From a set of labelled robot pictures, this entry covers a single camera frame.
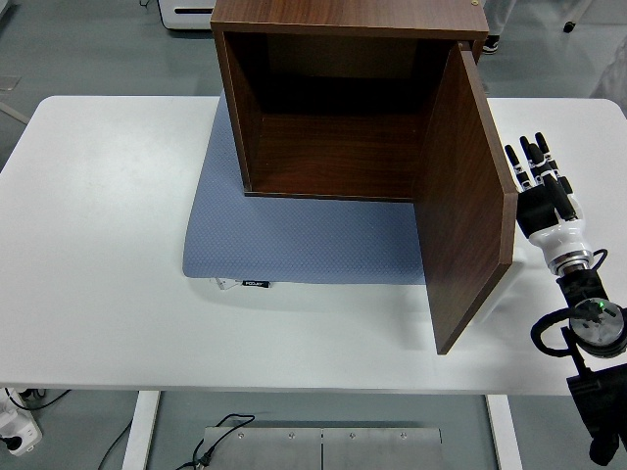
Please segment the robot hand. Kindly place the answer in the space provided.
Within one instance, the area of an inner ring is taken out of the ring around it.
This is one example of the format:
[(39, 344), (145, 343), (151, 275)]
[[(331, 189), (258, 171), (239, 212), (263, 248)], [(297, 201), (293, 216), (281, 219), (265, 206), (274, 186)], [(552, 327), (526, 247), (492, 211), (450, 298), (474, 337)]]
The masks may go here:
[(593, 250), (585, 240), (584, 214), (567, 177), (560, 173), (544, 135), (519, 138), (527, 164), (510, 145), (506, 156), (520, 192), (516, 220), (526, 239), (543, 253), (552, 274), (589, 269)]

